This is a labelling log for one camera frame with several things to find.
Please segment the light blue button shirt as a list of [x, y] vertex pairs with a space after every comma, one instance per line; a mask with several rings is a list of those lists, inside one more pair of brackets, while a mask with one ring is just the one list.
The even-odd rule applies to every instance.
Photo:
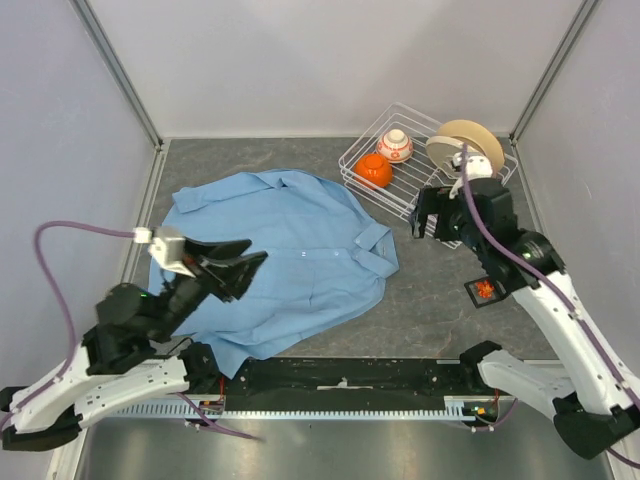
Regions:
[[241, 299], [210, 296], [175, 332], [210, 345], [228, 377], [366, 313], [399, 269], [391, 228], [310, 173], [242, 172], [172, 198], [164, 225], [202, 242], [249, 239], [268, 255]]

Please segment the red gold leaf brooch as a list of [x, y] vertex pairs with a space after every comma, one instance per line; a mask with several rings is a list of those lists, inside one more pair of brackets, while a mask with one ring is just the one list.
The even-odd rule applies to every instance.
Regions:
[[491, 299], [495, 296], [495, 287], [488, 280], [475, 283], [477, 296], [484, 299]]

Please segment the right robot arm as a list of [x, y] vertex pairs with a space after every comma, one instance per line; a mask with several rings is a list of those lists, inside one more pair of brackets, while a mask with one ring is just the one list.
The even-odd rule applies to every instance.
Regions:
[[465, 287], [478, 308], [513, 298], [534, 320], [561, 361], [556, 377], [484, 341], [460, 359], [458, 381], [467, 392], [501, 390], [550, 419], [564, 443], [593, 459], [639, 429], [639, 377], [614, 352], [586, 311], [566, 266], [541, 233], [518, 225], [510, 191], [478, 178], [461, 187], [424, 187], [410, 216], [412, 233], [459, 242], [480, 261], [491, 292]]

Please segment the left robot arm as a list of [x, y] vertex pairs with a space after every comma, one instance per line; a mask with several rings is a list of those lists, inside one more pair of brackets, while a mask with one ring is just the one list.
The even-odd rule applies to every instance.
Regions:
[[97, 323], [69, 361], [30, 387], [2, 390], [1, 409], [10, 416], [4, 450], [53, 450], [130, 405], [161, 395], [207, 394], [218, 385], [222, 374], [210, 346], [194, 342], [174, 356], [155, 347], [169, 342], [208, 297], [240, 299], [267, 253], [251, 252], [248, 239], [203, 243], [165, 228], [140, 229], [135, 240], [173, 279], [157, 294], [116, 285], [97, 304]]

